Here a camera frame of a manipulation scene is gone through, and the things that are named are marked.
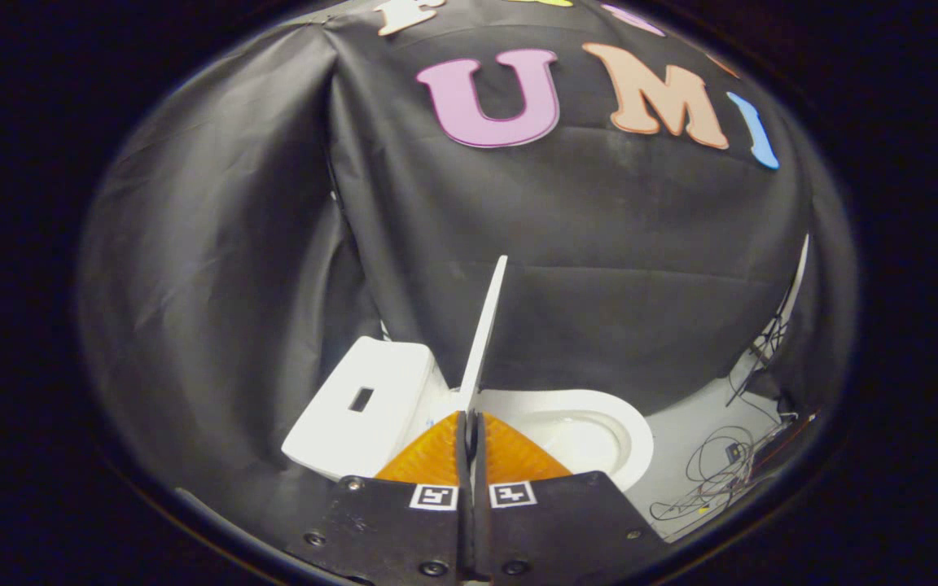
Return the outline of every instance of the pink letter u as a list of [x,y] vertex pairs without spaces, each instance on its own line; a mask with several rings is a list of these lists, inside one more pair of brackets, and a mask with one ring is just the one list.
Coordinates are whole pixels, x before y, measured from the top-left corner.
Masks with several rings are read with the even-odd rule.
[[524,145],[542,138],[559,122],[559,100],[548,63],[555,53],[543,49],[518,49],[496,59],[516,71],[524,93],[524,111],[513,118],[495,120],[480,110],[472,74],[480,69],[476,59],[455,59],[422,70],[416,79],[432,94],[432,107],[440,127],[454,141],[479,148]]

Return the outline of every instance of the toilet seat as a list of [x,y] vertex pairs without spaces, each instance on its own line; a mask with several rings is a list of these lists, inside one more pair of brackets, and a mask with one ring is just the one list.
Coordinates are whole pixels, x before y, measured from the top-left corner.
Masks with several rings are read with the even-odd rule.
[[607,393],[484,389],[473,405],[509,423],[573,474],[602,471],[622,491],[639,481],[654,456],[647,420]]

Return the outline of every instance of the cable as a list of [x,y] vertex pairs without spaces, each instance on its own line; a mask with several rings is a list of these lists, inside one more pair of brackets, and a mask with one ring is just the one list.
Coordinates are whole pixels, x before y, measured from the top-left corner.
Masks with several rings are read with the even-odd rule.
[[[648,508],[651,517],[654,517],[655,522],[671,522],[671,520],[690,516],[703,507],[719,508],[723,505],[729,507],[729,505],[733,503],[734,496],[741,496],[742,493],[755,485],[755,483],[762,481],[762,479],[752,481],[752,471],[753,468],[755,468],[753,462],[755,462],[755,455],[758,453],[758,450],[766,446],[772,438],[777,437],[781,431],[792,426],[794,422],[797,422],[797,417],[793,419],[792,422],[780,422],[758,440],[752,436],[751,431],[741,426],[722,426],[712,431],[711,434],[708,434],[707,438],[704,438],[704,442],[701,442],[701,445],[693,450],[690,459],[686,463],[686,469],[684,470],[686,478],[691,482],[699,483],[699,485],[684,494],[684,496],[677,498],[673,503],[662,503],[662,501],[651,503]],[[744,441],[738,437],[733,437],[733,435],[727,435],[725,432],[730,430],[743,431],[747,436],[747,440]],[[706,474],[703,468],[704,449],[707,448],[711,442],[720,440],[729,440],[737,443],[741,448],[740,458],[726,464],[720,468],[719,471],[714,472],[714,474]],[[691,470],[694,460],[697,461],[697,474],[699,478],[693,475],[693,471]],[[713,504],[720,496],[725,496],[725,501]],[[677,511],[677,514],[669,516],[669,513],[673,511]]]
[[781,323],[782,318],[781,318],[781,315],[779,315],[779,311],[781,310],[778,310],[778,314],[777,316],[774,317],[774,321],[772,321],[772,323],[770,324],[769,330],[764,331],[764,333],[762,334],[762,337],[764,338],[762,345],[760,345],[756,349],[748,349],[749,352],[756,354],[756,359],[755,359],[755,363],[752,364],[752,367],[749,368],[747,374],[744,376],[744,381],[743,383],[741,383],[741,386],[739,388],[734,386],[733,370],[730,371],[730,375],[727,376],[726,378],[727,382],[730,383],[730,390],[733,391],[733,394],[730,397],[730,400],[726,401],[726,407],[730,407],[730,404],[733,404],[734,398],[740,397],[740,400],[744,401],[746,405],[750,405],[753,409],[758,409],[760,413],[768,417],[771,420],[771,422],[773,422],[774,424],[779,423],[777,418],[767,413],[766,409],[762,409],[759,407],[759,405],[755,405],[751,401],[746,400],[746,398],[744,398],[744,391],[747,389],[748,383],[752,381],[752,375],[756,373],[756,370],[758,370],[759,364],[762,363],[762,360],[760,359],[760,357],[765,356],[766,348],[772,348],[772,353],[776,353],[777,348],[779,348],[779,339],[782,338],[782,335],[784,335],[783,334],[784,330],[787,328],[786,322]]

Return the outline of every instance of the tangled wires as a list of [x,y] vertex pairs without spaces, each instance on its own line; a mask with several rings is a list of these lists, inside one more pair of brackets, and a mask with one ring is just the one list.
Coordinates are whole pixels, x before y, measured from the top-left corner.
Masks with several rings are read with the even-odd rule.
[[[759,452],[778,433],[784,431],[791,422],[784,422],[775,426],[758,441],[752,432],[741,426],[723,426],[712,431],[704,442],[694,450],[690,460],[686,463],[686,478],[697,482],[696,486],[684,496],[673,503],[654,503],[649,507],[651,517],[658,522],[670,522],[694,513],[706,513],[708,509],[721,507],[733,500],[734,494],[739,494],[752,486],[752,465],[755,462],[755,453]],[[704,470],[704,453],[716,450],[716,453],[725,455],[729,464],[719,470]]]

